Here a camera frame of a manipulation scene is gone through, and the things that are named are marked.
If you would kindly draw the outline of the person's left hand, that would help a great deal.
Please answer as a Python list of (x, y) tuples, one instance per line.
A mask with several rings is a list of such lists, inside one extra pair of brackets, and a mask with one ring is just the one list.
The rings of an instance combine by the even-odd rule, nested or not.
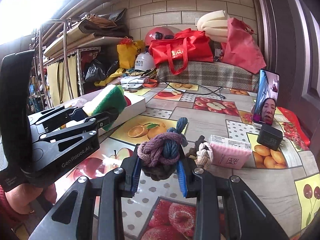
[(55, 184), (48, 186), (46, 189), (38, 188), (31, 184), (21, 184), (6, 192), (5, 197), (15, 212), (26, 215), (31, 213), (30, 203), (42, 193), (48, 202), (55, 204), (57, 198)]

